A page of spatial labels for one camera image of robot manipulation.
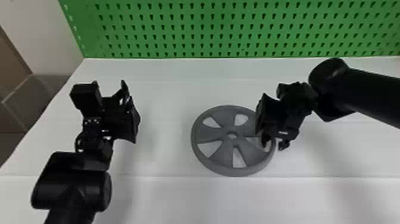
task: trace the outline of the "wheel center hole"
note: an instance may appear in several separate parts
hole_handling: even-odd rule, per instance
[[[228,137],[229,138],[238,138],[238,135],[237,135],[237,133],[230,132],[230,133],[228,133]]]

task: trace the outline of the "green pegboard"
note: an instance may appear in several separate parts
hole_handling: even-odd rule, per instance
[[[84,57],[400,55],[399,1],[59,1]]]

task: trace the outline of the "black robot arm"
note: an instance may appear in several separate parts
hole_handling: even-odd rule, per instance
[[[279,150],[290,145],[304,118],[315,111],[325,122],[354,112],[400,128],[400,79],[352,69],[340,58],[315,67],[308,83],[279,84],[278,99],[263,94],[256,109],[256,132],[265,144],[282,139]]]
[[[50,210],[45,224],[90,224],[111,200],[107,170],[115,139],[136,143],[139,113],[125,82],[111,97],[101,97],[97,82],[74,85],[71,99],[83,115],[75,152],[51,155],[37,181],[31,204]]]

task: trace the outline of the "white table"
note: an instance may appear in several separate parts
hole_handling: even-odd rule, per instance
[[[1,223],[42,223],[30,194],[49,156],[72,151],[82,117],[75,83],[97,80],[103,96],[124,79],[142,116],[138,143],[117,141],[110,207],[95,223],[400,223],[400,131],[353,114],[306,118],[288,150],[247,178],[205,168],[190,146],[194,120],[216,105],[254,109],[277,84],[306,81],[323,58],[85,59],[0,168]],[[354,68],[400,75],[400,57],[346,58]]]

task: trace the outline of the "wheel spoke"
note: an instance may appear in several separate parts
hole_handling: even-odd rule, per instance
[[[211,117],[221,126],[231,126],[235,124],[235,110],[216,111],[212,113]]]
[[[209,159],[217,164],[233,167],[233,145],[231,141],[222,142]]]
[[[254,166],[265,159],[268,154],[260,148],[247,141],[245,138],[238,139],[238,150],[247,166]]]
[[[244,137],[256,137],[255,133],[255,120],[248,119],[244,124],[237,126],[236,130],[238,133],[241,133]]]
[[[221,128],[210,127],[202,123],[196,130],[196,140],[200,144],[221,140],[221,134]]]

